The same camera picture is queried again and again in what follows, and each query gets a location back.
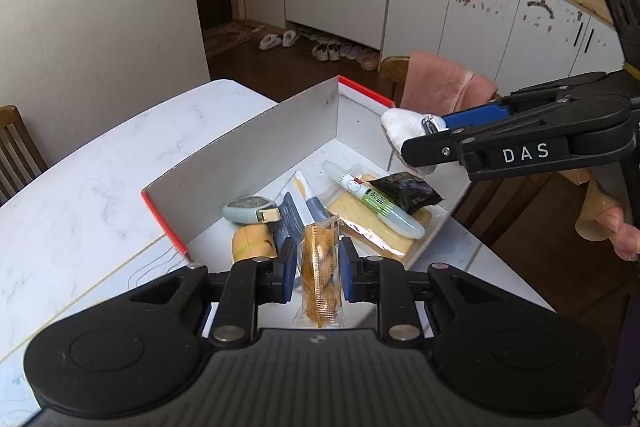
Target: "snack packet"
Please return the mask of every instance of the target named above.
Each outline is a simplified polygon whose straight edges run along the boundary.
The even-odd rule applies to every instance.
[[[302,306],[293,320],[299,328],[344,328],[338,275],[337,216],[305,227],[301,241]]]
[[[442,201],[430,184],[410,172],[396,172],[369,183],[407,214],[413,214],[418,208]]]

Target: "marble table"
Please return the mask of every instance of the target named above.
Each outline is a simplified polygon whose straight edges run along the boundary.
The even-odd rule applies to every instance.
[[[143,204],[140,189],[273,105],[230,80],[197,87],[93,140],[0,207],[0,237],[11,253],[0,271],[0,427],[20,425],[38,410],[22,357],[39,328],[185,263]],[[434,186],[451,208],[468,184],[461,172],[451,165],[434,173]],[[453,219],[412,269],[426,270],[436,261],[548,306]],[[372,306],[352,305],[358,322],[367,312],[371,316],[359,305]]]
[[[273,105],[231,80],[207,83],[96,138],[0,206],[0,361],[162,235],[143,187]]]

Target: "wall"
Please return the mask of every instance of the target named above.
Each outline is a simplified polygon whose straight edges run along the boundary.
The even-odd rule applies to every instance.
[[[0,0],[0,104],[46,161],[209,80],[196,0]]]

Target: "clear plastic wrapper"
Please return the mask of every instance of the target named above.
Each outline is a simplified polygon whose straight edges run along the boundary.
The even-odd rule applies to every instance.
[[[359,164],[352,166],[348,172],[367,183],[378,178],[367,173]],[[413,239],[402,237],[391,230],[378,219],[375,211],[358,201],[338,184],[334,184],[331,189],[321,194],[320,201],[330,213],[340,216],[342,232],[367,245],[373,253],[402,261],[414,244]],[[427,227],[431,220],[431,213],[426,208],[420,208],[413,217],[422,226]]]
[[[293,325],[299,328],[344,328],[342,288],[338,275],[339,218],[305,227],[300,243],[302,306]]]

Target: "white container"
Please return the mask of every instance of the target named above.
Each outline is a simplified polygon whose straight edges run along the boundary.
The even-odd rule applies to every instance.
[[[311,190],[335,187],[322,171],[325,160],[347,169],[359,164],[376,176],[405,170],[392,153],[380,116],[393,105],[344,77],[326,80],[285,100],[213,140],[143,189],[153,211],[177,250],[209,271],[231,268],[231,238],[237,225],[222,216],[229,201],[258,194],[273,200],[293,172],[302,171]],[[404,257],[411,266],[431,242],[469,186],[462,166],[438,166],[426,178],[444,198],[430,206],[426,233]],[[373,255],[360,241],[361,256]],[[302,302],[294,291],[286,305],[260,306],[258,327],[289,328]],[[350,327],[369,312],[360,303],[344,303]]]

